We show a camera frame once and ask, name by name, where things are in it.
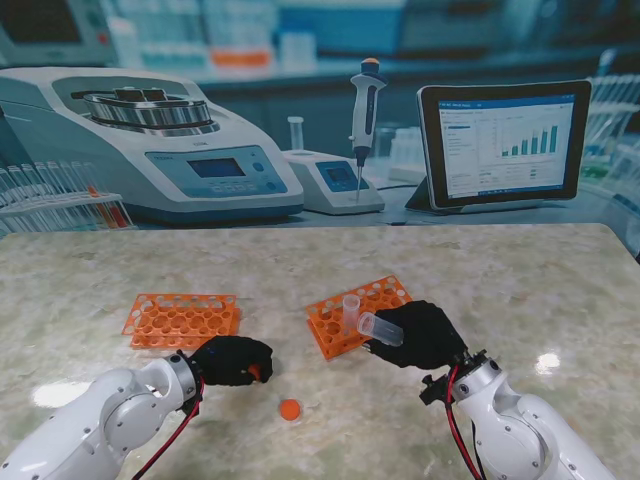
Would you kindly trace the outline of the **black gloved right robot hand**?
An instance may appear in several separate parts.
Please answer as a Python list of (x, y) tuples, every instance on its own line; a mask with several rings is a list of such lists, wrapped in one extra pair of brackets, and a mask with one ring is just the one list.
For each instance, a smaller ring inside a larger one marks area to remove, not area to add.
[(400, 368), (434, 370), (454, 366), (468, 350), (461, 336), (437, 305), (425, 300), (379, 310), (376, 315), (403, 330), (400, 346), (385, 345), (377, 339), (366, 342), (369, 351)]

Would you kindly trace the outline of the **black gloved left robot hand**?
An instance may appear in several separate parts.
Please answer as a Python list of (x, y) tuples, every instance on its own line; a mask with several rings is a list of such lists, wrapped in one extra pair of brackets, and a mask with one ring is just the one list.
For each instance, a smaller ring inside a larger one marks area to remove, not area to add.
[(273, 350), (241, 336), (216, 336), (198, 348), (189, 361), (206, 385), (247, 386), (266, 383), (273, 375)]

